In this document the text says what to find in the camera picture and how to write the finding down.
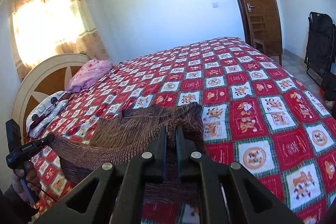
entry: silver bolt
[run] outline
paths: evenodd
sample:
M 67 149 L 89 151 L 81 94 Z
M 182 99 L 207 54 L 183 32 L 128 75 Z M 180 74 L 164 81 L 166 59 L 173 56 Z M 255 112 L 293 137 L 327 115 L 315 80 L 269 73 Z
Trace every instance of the silver bolt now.
M 199 159 L 200 157 L 202 157 L 202 154 L 195 151 L 195 152 L 191 153 L 191 157 L 194 158 L 194 159 Z
M 238 169 L 240 169 L 241 165 L 240 165 L 239 162 L 234 161 L 234 162 L 232 162 L 232 163 L 230 164 L 230 167 L 231 167 L 232 169 L 238 170 Z
M 141 155 L 141 157 L 143 157 L 144 159 L 150 159 L 152 156 L 153 156 L 153 154 L 150 153 L 150 152 L 144 152 Z
M 110 170 L 113 167 L 113 164 L 110 162 L 104 163 L 101 168 L 103 168 L 105 171 Z

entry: door frame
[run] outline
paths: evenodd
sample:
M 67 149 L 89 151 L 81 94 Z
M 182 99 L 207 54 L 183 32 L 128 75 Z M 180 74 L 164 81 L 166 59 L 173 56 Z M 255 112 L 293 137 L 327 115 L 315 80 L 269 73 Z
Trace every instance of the door frame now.
M 248 18 L 247 18 L 247 13 L 246 13 L 246 9 L 245 9 L 244 0 L 237 0 L 237 2 L 238 2 L 240 14 L 241 14 L 241 20 L 243 22 L 245 42 L 247 44 L 253 46 L 252 35 L 251 35 L 249 21 L 248 21 Z M 281 21 L 280 21 L 279 7 L 278 7 L 277 0 L 274 0 L 274 2 L 275 2 L 275 5 L 277 7 L 277 12 L 278 12 L 278 19 L 279 19 L 279 24 L 280 24 L 280 40 L 281 40 L 281 45 L 282 45 L 282 30 L 281 30 Z

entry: person's left hand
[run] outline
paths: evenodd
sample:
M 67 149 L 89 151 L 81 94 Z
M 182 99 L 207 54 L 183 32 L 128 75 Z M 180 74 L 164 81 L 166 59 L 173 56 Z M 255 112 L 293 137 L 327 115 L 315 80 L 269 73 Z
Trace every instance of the person's left hand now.
M 37 171 L 34 168 L 34 164 L 31 161 L 26 161 L 24 163 L 25 169 L 26 169 L 26 180 L 27 181 L 31 181 L 34 184 L 28 183 L 27 186 L 32 189 L 37 195 L 40 193 L 41 191 L 41 184 L 40 184 L 40 178 L 37 176 Z M 22 169 L 15 169 L 14 172 L 21 178 L 24 177 L 25 175 L 25 171 Z M 22 188 L 22 185 L 20 183 L 20 178 L 13 174 L 13 188 L 15 190 L 15 192 L 17 192 L 17 194 L 20 196 L 20 198 L 24 201 L 24 202 L 28 202 L 28 197 L 25 193 L 25 191 Z

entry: beige curtain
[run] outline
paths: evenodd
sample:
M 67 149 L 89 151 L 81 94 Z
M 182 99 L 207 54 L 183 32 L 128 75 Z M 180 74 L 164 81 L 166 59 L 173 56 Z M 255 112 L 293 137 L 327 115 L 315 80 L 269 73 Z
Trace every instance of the beige curtain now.
M 109 58 L 85 0 L 12 0 L 12 52 L 19 78 L 57 54 Z

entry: headboard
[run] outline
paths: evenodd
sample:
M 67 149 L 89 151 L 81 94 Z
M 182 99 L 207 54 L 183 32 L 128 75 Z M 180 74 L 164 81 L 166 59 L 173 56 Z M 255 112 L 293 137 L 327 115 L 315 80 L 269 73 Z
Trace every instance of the headboard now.
M 38 64 L 24 78 L 11 113 L 11 118 L 20 125 L 22 144 L 26 143 L 29 113 L 49 95 L 65 90 L 71 77 L 89 60 L 84 54 L 56 55 Z

